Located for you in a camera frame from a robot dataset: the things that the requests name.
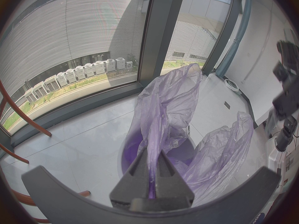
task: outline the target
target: trash bag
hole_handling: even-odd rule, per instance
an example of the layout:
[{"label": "trash bag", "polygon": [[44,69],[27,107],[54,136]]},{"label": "trash bag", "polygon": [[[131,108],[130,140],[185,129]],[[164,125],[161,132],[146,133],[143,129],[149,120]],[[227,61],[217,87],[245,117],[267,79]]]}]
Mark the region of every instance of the trash bag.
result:
[{"label": "trash bag", "polygon": [[201,80],[200,67],[193,63],[155,78],[138,95],[124,155],[132,163],[147,145],[149,198],[155,197],[154,178],[161,150],[167,153],[188,137],[187,127],[197,105]]},{"label": "trash bag", "polygon": [[243,164],[252,134],[251,116],[238,112],[231,128],[223,126],[203,138],[189,166],[182,160],[170,159],[195,195],[192,206],[221,195]]}]

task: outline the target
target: air conditioning unit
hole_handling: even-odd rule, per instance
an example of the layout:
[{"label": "air conditioning unit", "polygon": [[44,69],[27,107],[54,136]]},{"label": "air conditioning unit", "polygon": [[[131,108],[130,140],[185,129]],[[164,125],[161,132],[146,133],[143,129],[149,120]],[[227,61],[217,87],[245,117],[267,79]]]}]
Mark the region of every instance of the air conditioning unit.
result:
[{"label": "air conditioning unit", "polygon": [[125,59],[124,58],[120,57],[115,60],[116,60],[116,67],[118,70],[125,69]]},{"label": "air conditioning unit", "polygon": [[77,73],[77,77],[79,80],[83,80],[85,79],[85,74],[84,74],[84,69],[82,66],[78,65],[75,69],[76,73]]},{"label": "air conditioning unit", "polygon": [[60,86],[57,82],[57,76],[53,75],[45,80],[45,84],[48,87],[50,92],[60,89]]},{"label": "air conditioning unit", "polygon": [[108,59],[106,61],[107,72],[115,71],[115,61],[113,59]]},{"label": "air conditioning unit", "polygon": [[33,90],[33,88],[30,88],[28,91],[24,94],[25,98],[29,101],[30,104],[32,104],[34,101],[37,101],[36,93]]},{"label": "air conditioning unit", "polygon": [[85,71],[87,77],[93,77],[95,75],[92,69],[92,64],[90,63],[85,64]]},{"label": "air conditioning unit", "polygon": [[133,68],[133,62],[127,62],[127,69]]},{"label": "air conditioning unit", "polygon": [[104,62],[102,61],[95,62],[95,73],[97,75],[105,73]]},{"label": "air conditioning unit", "polygon": [[36,97],[39,98],[39,99],[42,98],[43,96],[47,95],[50,92],[43,81],[36,84],[33,87],[33,90],[36,93]]},{"label": "air conditioning unit", "polygon": [[70,84],[77,81],[73,69],[68,69],[65,73],[65,76],[68,78]]},{"label": "air conditioning unit", "polygon": [[57,74],[57,81],[60,84],[61,87],[64,87],[66,85],[68,85],[67,81],[66,81],[66,77],[65,74],[63,72],[59,72]]}]

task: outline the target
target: gray plastic guard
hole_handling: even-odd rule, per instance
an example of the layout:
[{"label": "gray plastic guard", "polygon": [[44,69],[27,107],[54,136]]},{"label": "gray plastic guard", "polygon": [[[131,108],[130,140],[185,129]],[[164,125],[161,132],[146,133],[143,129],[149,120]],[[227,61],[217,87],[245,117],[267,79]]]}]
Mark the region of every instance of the gray plastic guard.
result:
[{"label": "gray plastic guard", "polygon": [[179,211],[136,213],[111,208],[72,191],[43,166],[22,175],[33,201],[53,224],[249,224],[276,190],[280,176],[261,167],[250,179],[210,203]]}]

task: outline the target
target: blue curtain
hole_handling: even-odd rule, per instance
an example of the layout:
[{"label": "blue curtain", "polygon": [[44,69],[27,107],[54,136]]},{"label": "blue curtain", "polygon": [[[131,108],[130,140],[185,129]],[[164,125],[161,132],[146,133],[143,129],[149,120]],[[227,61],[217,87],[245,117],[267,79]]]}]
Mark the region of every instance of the blue curtain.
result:
[{"label": "blue curtain", "polygon": [[245,1],[243,16],[242,16],[241,24],[240,24],[239,30],[237,32],[236,38],[234,39],[234,42],[230,46],[228,52],[226,53],[225,57],[221,61],[220,65],[216,69],[216,75],[218,77],[223,78],[223,76],[225,75],[227,69],[229,68],[232,60],[235,57],[235,54],[239,47],[239,44],[244,36],[244,33],[245,33],[247,25],[248,25],[250,11],[251,11],[251,4],[252,4],[252,0]]}]

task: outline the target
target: corrugated metal facade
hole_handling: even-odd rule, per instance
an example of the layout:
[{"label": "corrugated metal facade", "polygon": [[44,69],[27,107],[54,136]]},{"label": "corrugated metal facade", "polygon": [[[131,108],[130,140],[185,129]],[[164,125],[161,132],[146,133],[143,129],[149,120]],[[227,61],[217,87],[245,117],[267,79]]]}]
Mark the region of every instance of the corrugated metal facade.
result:
[{"label": "corrugated metal facade", "polygon": [[[200,26],[177,21],[165,60],[194,61],[194,59],[189,59],[190,54],[207,58],[214,44],[215,41]],[[185,53],[185,55],[183,58],[172,57],[174,51]]]},{"label": "corrugated metal facade", "polygon": [[29,14],[0,47],[0,79],[9,95],[41,72],[93,53],[138,60],[143,0],[54,0]]}]

